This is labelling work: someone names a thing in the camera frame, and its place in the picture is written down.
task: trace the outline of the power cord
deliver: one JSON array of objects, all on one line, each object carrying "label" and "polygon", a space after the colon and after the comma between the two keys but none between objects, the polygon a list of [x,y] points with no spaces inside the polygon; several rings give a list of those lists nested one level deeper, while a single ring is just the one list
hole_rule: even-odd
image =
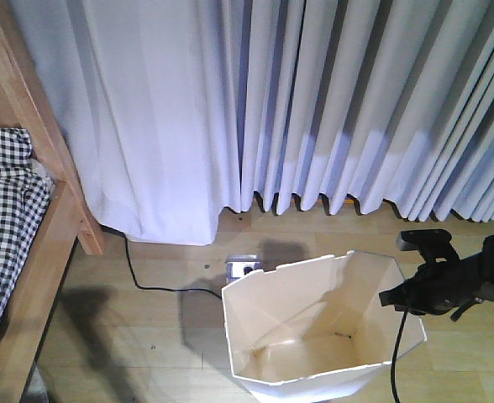
[{"label": "power cord", "polygon": [[400,328],[398,329],[397,340],[395,342],[395,349],[392,352],[392,360],[391,360],[391,390],[392,397],[395,400],[395,403],[401,403],[400,399],[398,399],[398,391],[397,391],[397,356],[398,356],[398,348],[400,347],[400,341],[402,340],[402,332],[404,330],[404,325],[406,324],[407,314],[409,313],[409,309],[411,306],[411,298],[406,306],[406,310],[402,315],[402,321],[400,322]]},{"label": "power cord", "polygon": [[131,272],[131,277],[133,278],[133,282],[135,283],[135,286],[140,289],[140,290],[157,290],[157,291],[168,291],[168,292],[207,292],[208,294],[211,294],[213,296],[216,296],[219,300],[222,300],[223,297],[221,297],[217,292],[209,290],[207,288],[168,288],[168,287],[147,287],[144,285],[140,285],[139,282],[137,281],[137,277],[135,276],[135,272],[133,270],[133,265],[131,264],[131,257],[129,256],[129,246],[128,246],[128,239],[126,236],[123,236],[123,244],[125,246],[126,250],[126,259],[128,260],[128,266],[129,266],[129,271]]}]

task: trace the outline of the white trash bin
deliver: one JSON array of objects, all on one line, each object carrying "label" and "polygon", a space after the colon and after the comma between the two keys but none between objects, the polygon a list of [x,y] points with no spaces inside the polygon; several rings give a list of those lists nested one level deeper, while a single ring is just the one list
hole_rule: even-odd
[{"label": "white trash bin", "polygon": [[[402,283],[394,258],[351,251],[256,270],[223,288],[233,377],[263,403],[354,394],[391,366],[402,319],[378,293]],[[399,355],[426,341],[410,315]]]}]

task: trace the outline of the electrical outlet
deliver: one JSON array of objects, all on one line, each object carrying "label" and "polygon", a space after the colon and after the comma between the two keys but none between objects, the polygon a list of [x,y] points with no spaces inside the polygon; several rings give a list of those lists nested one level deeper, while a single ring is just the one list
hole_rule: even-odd
[{"label": "electrical outlet", "polygon": [[230,254],[227,256],[227,284],[245,277],[253,270],[261,269],[257,254]]}]

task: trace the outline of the curtain fold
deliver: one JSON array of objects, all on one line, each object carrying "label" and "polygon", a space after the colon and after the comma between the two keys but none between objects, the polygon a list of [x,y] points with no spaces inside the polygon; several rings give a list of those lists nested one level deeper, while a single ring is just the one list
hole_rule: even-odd
[{"label": "curtain fold", "polygon": [[494,0],[70,0],[13,11],[89,207],[207,244],[224,207],[494,219]]}]

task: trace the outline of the mattress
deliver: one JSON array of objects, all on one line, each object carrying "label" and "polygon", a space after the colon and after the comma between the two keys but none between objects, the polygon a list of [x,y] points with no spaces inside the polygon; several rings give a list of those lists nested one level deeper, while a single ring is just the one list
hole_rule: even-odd
[{"label": "mattress", "polygon": [[49,203],[26,130],[0,128],[0,321]]}]

